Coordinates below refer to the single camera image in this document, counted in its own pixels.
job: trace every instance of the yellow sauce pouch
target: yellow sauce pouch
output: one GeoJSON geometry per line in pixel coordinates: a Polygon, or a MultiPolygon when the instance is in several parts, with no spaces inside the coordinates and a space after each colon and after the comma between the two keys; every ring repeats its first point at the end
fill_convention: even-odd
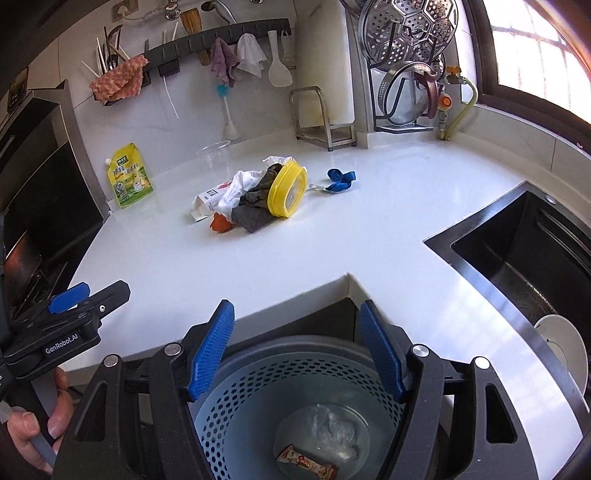
{"type": "Polygon", "coordinates": [[[108,165],[107,176],[121,208],[152,193],[152,184],[146,173],[144,162],[133,143],[117,150],[108,165]]]}

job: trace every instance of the human hand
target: human hand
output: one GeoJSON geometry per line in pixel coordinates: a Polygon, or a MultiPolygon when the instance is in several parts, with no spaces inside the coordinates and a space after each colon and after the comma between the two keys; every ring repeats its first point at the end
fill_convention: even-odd
{"type": "MultiPolygon", "coordinates": [[[[66,431],[74,413],[74,405],[70,394],[66,391],[69,386],[66,372],[61,368],[56,368],[54,377],[58,388],[58,397],[56,407],[47,422],[47,429],[52,437],[57,438],[57,441],[53,444],[53,451],[57,453],[62,441],[61,436],[66,431]]],[[[7,426],[14,446],[22,457],[32,466],[51,474],[53,468],[39,455],[31,443],[31,439],[39,435],[41,431],[35,415],[30,412],[13,411],[8,419],[7,426]]]]}

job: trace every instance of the white rice paddle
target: white rice paddle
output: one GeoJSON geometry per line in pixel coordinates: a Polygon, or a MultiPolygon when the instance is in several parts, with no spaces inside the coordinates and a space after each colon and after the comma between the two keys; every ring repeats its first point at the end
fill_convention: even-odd
{"type": "Polygon", "coordinates": [[[273,63],[269,68],[269,81],[273,87],[289,87],[293,83],[291,72],[282,64],[279,58],[279,44],[277,43],[277,30],[269,30],[269,42],[273,53],[273,63]]]}

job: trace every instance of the window frame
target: window frame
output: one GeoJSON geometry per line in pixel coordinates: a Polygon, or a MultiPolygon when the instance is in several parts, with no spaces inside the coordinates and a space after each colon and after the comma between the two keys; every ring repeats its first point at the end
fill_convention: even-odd
{"type": "Polygon", "coordinates": [[[499,84],[495,42],[484,1],[462,1],[472,33],[479,103],[524,118],[591,153],[591,125],[585,120],[548,100],[499,84]]]}

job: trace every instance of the white countertop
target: white countertop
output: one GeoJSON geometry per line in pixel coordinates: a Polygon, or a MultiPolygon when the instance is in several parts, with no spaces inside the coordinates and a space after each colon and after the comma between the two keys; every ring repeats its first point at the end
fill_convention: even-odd
{"type": "MultiPolygon", "coordinates": [[[[188,213],[204,190],[199,166],[156,177],[152,195],[113,212],[72,281],[93,293],[117,280],[131,289],[130,301],[103,321],[101,343],[65,364],[72,377],[110,353],[133,358],[180,340],[221,299],[236,309],[234,342],[347,296],[357,305],[371,298],[440,357],[491,360],[540,479],[551,479],[581,439],[571,408],[506,320],[423,244],[530,177],[458,143],[409,140],[334,153],[303,142],[266,145],[237,155],[236,169],[262,169],[269,154],[295,156],[312,183],[333,167],[355,170],[358,180],[341,194],[308,192],[291,219],[256,234],[218,235],[188,213]]],[[[556,185],[540,186],[561,199],[556,185]]]]}

